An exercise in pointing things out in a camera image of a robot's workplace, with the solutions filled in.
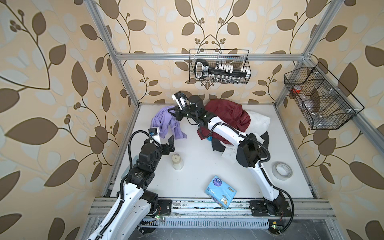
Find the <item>purple cloth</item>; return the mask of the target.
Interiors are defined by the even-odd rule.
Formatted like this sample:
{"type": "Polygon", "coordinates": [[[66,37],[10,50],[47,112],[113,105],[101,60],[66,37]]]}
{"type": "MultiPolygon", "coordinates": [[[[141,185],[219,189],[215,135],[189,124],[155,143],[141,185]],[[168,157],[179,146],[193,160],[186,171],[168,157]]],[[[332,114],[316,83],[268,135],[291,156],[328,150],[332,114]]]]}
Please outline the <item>purple cloth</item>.
{"type": "Polygon", "coordinates": [[[181,130],[180,122],[173,116],[175,106],[167,106],[159,110],[151,121],[151,128],[159,128],[160,138],[165,139],[171,130],[176,140],[186,139],[188,136],[181,130]]]}

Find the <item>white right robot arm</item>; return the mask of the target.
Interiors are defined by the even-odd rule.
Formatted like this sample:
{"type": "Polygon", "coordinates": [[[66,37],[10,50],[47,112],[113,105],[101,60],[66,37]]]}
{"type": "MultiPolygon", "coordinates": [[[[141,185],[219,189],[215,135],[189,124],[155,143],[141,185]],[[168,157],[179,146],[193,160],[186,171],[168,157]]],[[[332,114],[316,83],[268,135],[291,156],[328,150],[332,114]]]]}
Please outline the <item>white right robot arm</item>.
{"type": "Polygon", "coordinates": [[[254,134],[245,134],[229,124],[225,123],[220,117],[206,111],[204,108],[198,109],[196,104],[177,106],[169,110],[176,120],[183,118],[191,119],[198,126],[199,132],[204,139],[213,133],[220,135],[237,148],[236,160],[245,168],[249,168],[263,194],[264,205],[260,206],[261,212],[266,212],[270,216],[280,216],[290,214],[288,222],[284,226],[272,224],[269,232],[273,235],[282,235],[291,226],[295,214],[294,201],[290,194],[282,190],[271,182],[263,166],[271,159],[269,150],[258,141],[254,134]]]}

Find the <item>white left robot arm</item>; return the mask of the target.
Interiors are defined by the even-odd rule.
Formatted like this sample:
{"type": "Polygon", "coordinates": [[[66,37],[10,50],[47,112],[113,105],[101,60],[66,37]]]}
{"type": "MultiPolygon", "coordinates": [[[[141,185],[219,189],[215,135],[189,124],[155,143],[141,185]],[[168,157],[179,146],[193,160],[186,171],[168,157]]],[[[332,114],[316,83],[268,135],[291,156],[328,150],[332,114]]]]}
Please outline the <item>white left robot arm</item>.
{"type": "Polygon", "coordinates": [[[175,151],[175,137],[161,143],[159,128],[133,132],[128,142],[129,171],[120,182],[116,202],[104,220],[90,234],[90,240],[127,240],[134,230],[145,233],[141,223],[146,216],[159,220],[160,207],[158,194],[148,191],[148,186],[155,177],[155,170],[163,155],[175,151]],[[144,134],[147,139],[140,148],[139,158],[133,161],[132,142],[137,134],[144,134]]]}

